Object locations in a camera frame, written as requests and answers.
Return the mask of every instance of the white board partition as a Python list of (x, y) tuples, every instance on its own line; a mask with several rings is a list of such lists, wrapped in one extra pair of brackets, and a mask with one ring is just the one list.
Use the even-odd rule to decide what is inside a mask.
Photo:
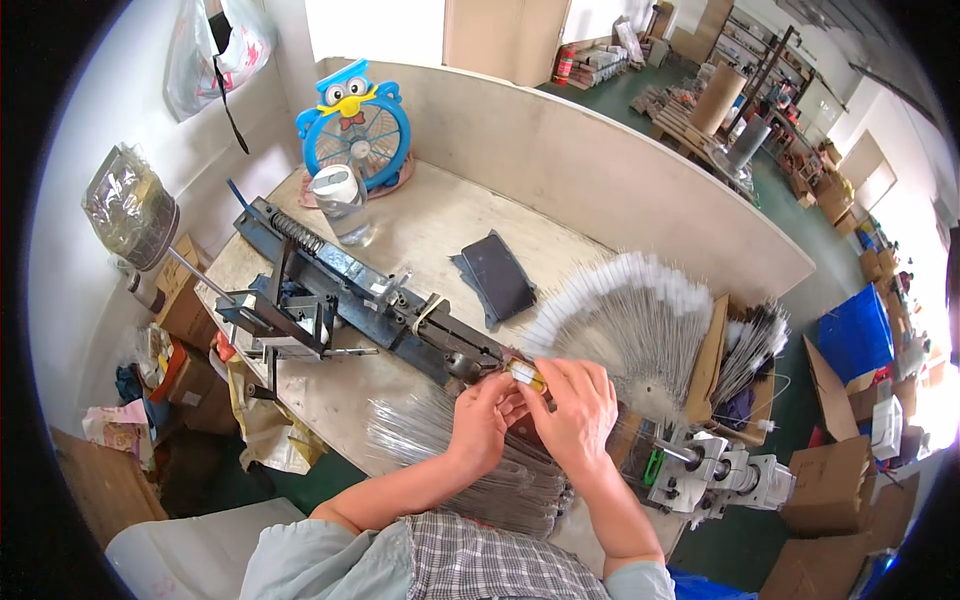
[[(318, 77), (348, 62), (324, 59)], [(655, 252), (715, 294), (750, 303), (780, 297), (815, 269), (712, 175), (597, 112), (446, 67), (371, 61), (367, 75), (399, 84), (417, 159), (608, 248)]]

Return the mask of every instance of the metal machine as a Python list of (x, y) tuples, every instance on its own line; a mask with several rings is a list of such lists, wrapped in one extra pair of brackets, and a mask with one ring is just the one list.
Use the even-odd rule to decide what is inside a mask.
[[(396, 354), (437, 384), (458, 394), (504, 365), (502, 347), (493, 339), (450, 317), (450, 303), (432, 294), (423, 299), (406, 289), (411, 276), (382, 275), (336, 245), (257, 198), (248, 204), (234, 189), (244, 212), (234, 226), (260, 254), (273, 261), (266, 294), (255, 289), (225, 291), (199, 272), (213, 290), (216, 311), (249, 331), (263, 344), (276, 392), (278, 357), (322, 360), (326, 356), (377, 353), (376, 348), (333, 349), (333, 320), (339, 317)], [(281, 287), (293, 280), (310, 296), (284, 299)]]
[(665, 456), (647, 499), (687, 515), (691, 529), (705, 518), (722, 518), (731, 504), (776, 511), (793, 494), (797, 478), (776, 455), (751, 456), (743, 444), (682, 428), (673, 442), (653, 445)]

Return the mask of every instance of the twisted wire brush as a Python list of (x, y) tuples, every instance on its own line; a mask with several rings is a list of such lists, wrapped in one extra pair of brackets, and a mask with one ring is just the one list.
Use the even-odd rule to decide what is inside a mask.
[[(453, 431), (453, 406), (453, 398), (440, 389), (399, 402), (372, 399), (367, 424), (372, 455), (406, 467), (444, 452)], [(553, 459), (508, 433), (500, 464), (442, 508), (543, 539), (571, 501), (566, 476)]]
[(727, 323), (726, 352), (720, 376), (710, 396), (714, 410), (742, 392), (758, 376), (766, 376), (773, 359), (786, 346), (789, 315), (777, 302), (768, 300), (747, 310), (745, 322)]
[(684, 422), (712, 313), (706, 285), (688, 281), (655, 255), (622, 253), (580, 265), (539, 302), (525, 350), (603, 366), (619, 401), (667, 429)]

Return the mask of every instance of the blue owl fan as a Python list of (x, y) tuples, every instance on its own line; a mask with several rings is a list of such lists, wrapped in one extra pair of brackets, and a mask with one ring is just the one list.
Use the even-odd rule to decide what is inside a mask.
[(372, 84), (360, 59), (317, 82), (320, 103), (297, 116), (311, 176), (331, 164), (353, 166), (368, 190), (396, 185), (410, 150), (410, 122), (394, 82)]

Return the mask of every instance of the black strap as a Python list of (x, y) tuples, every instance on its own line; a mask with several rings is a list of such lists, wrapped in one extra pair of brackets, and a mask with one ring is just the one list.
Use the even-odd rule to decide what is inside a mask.
[(224, 99), (224, 110), (227, 112), (227, 119), (230, 120), (230, 126), (233, 127), (233, 134), (237, 136), (237, 141), (240, 142), (240, 147), (243, 148), (243, 151), (249, 154), (250, 149), (247, 148), (247, 142), (244, 141), (243, 135), (240, 134), (236, 123), (233, 122), (233, 115), (230, 114), (230, 109), (227, 106), (227, 90), (224, 88), (224, 74), (220, 72), (220, 67), (217, 66), (217, 57), (213, 57), (213, 72), (217, 76), (217, 85), (220, 87), (220, 95)]

